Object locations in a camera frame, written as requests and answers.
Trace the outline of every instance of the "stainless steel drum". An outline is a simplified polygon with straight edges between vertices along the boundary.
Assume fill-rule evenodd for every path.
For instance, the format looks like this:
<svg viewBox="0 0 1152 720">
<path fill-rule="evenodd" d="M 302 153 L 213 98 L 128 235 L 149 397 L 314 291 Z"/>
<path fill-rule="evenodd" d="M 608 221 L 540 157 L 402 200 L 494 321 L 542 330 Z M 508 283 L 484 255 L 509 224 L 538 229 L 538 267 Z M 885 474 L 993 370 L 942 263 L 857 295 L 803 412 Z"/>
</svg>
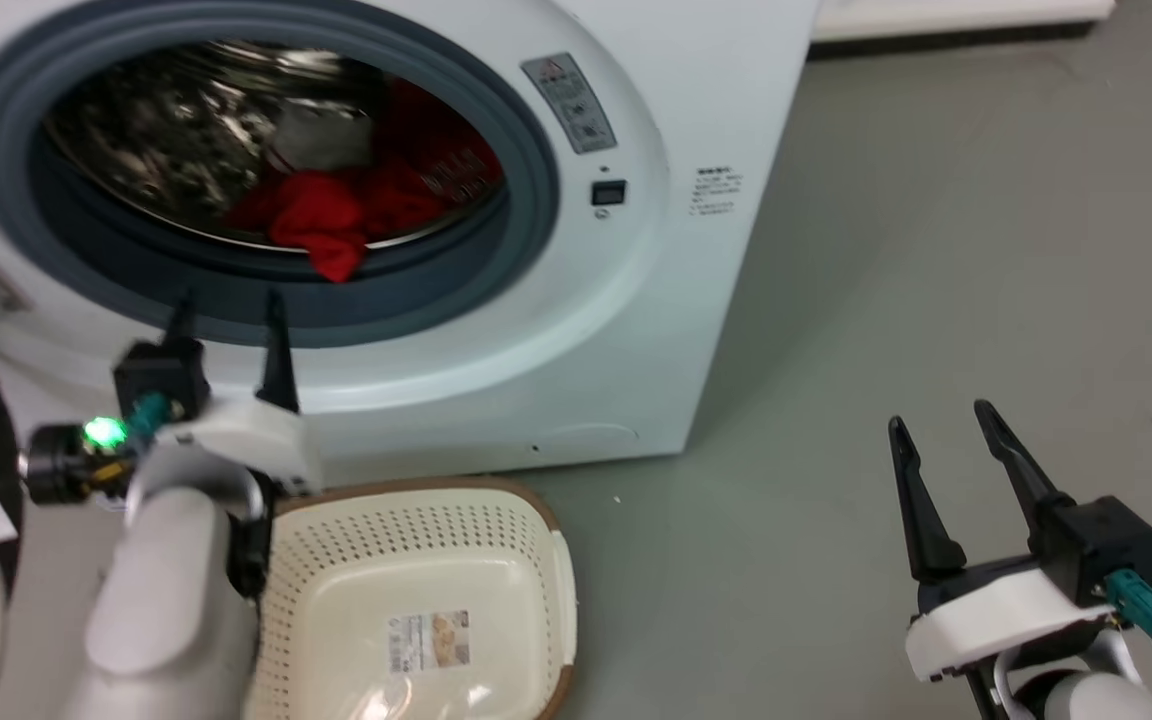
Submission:
<svg viewBox="0 0 1152 720">
<path fill-rule="evenodd" d="M 270 146 L 280 126 L 314 123 L 339 138 L 329 156 L 316 151 L 316 169 L 365 162 L 387 96 L 384 73 L 326 50 L 210 41 L 114 65 L 75 88 L 45 126 L 83 174 L 142 213 L 214 241 L 305 252 L 225 227 L 223 215 L 276 160 Z M 369 247 L 438 232 L 488 195 Z"/>
</svg>

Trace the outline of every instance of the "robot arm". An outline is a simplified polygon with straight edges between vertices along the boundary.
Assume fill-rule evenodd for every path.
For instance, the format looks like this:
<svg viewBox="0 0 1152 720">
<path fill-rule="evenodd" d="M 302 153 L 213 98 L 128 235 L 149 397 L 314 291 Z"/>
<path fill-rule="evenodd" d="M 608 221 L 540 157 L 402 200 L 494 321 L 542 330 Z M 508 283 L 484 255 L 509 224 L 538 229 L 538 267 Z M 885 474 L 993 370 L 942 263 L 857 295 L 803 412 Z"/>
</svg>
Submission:
<svg viewBox="0 0 1152 720">
<path fill-rule="evenodd" d="M 161 341 L 134 343 L 115 366 L 122 420 L 35 433 L 24 477 L 36 502 L 104 493 L 127 505 L 67 719 L 241 717 L 274 502 L 321 487 L 276 296 L 268 323 L 252 397 L 210 396 L 184 304 Z"/>
<path fill-rule="evenodd" d="M 1123 631 L 1152 638 L 1152 526 L 1115 497 L 1076 503 L 987 401 L 975 414 L 990 452 L 1011 480 L 1029 528 L 1029 553 L 969 566 L 919 473 L 905 424 L 888 425 L 918 615 L 905 652 L 919 680 L 961 676 L 980 717 L 1140 719 L 1152 696 L 1135 669 Z M 1024 667 L 1079 659 L 1087 670 L 1046 670 L 1020 688 Z"/>
</svg>

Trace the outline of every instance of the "plastic basket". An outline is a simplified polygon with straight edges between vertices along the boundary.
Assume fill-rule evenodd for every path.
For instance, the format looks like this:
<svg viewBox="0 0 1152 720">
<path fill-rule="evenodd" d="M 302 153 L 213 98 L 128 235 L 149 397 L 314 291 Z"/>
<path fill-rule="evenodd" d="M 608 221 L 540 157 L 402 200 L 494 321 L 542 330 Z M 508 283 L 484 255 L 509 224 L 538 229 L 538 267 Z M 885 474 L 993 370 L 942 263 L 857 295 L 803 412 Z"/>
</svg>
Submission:
<svg viewBox="0 0 1152 720">
<path fill-rule="evenodd" d="M 275 518 L 247 719 L 548 719 L 575 657 L 571 556 L 529 488 L 348 488 Z"/>
</svg>

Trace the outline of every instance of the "green led light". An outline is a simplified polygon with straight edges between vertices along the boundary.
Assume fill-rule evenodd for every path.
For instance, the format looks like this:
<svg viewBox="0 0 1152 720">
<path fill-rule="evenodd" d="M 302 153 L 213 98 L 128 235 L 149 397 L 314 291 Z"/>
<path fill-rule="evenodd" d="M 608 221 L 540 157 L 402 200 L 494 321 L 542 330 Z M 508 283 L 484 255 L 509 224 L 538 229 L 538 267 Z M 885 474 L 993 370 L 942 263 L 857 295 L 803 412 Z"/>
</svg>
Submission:
<svg viewBox="0 0 1152 720">
<path fill-rule="evenodd" d="M 127 425 L 116 418 L 92 418 L 83 425 L 83 438 L 96 447 L 113 450 L 127 441 Z"/>
</svg>

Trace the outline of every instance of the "red cloth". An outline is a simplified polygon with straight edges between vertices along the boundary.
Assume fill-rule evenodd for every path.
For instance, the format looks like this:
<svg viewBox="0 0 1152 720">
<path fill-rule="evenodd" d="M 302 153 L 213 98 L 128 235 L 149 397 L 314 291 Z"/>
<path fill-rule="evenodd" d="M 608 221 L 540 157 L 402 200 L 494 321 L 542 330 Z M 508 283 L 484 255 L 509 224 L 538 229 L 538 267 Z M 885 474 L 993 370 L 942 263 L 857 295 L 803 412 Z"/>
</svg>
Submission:
<svg viewBox="0 0 1152 720">
<path fill-rule="evenodd" d="M 346 282 L 371 240 L 433 222 L 500 179 L 488 143 L 456 111 L 411 83 L 392 89 L 374 130 L 376 164 L 332 173 L 266 176 L 225 218 L 265 232 L 276 245 L 303 247 L 319 274 Z"/>
</svg>

